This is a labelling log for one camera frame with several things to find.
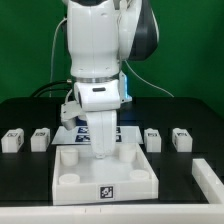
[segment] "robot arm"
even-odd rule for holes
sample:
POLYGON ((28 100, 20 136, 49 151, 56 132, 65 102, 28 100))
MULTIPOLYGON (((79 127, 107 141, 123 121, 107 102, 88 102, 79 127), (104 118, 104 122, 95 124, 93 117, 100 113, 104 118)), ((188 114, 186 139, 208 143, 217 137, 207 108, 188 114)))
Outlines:
MULTIPOLYGON (((73 106, 86 115, 93 152, 103 158, 115 148, 122 60, 144 60, 156 49, 157 24, 147 0, 63 1, 68 5, 73 106)), ((62 114, 62 123, 70 121, 62 114)))

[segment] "black table surface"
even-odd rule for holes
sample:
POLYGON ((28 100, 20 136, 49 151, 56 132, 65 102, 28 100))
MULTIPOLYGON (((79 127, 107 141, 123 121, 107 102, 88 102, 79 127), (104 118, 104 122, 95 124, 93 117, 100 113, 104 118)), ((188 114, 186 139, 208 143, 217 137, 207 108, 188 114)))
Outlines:
MULTIPOLYGON (((63 98, 13 98, 0 104, 0 137, 22 128, 24 144, 18 153, 2 153, 0 146, 0 206, 52 205, 55 145, 47 152, 31 152, 35 129, 47 127, 51 140, 60 123, 63 98)), ((193 98, 135 98, 121 106, 118 126, 158 129, 161 153, 143 152, 159 179, 159 198, 110 204, 208 203, 191 175, 192 159, 204 158, 224 181, 224 120, 205 103, 193 98), (191 153, 177 152, 173 128, 187 129, 193 138, 191 153)))

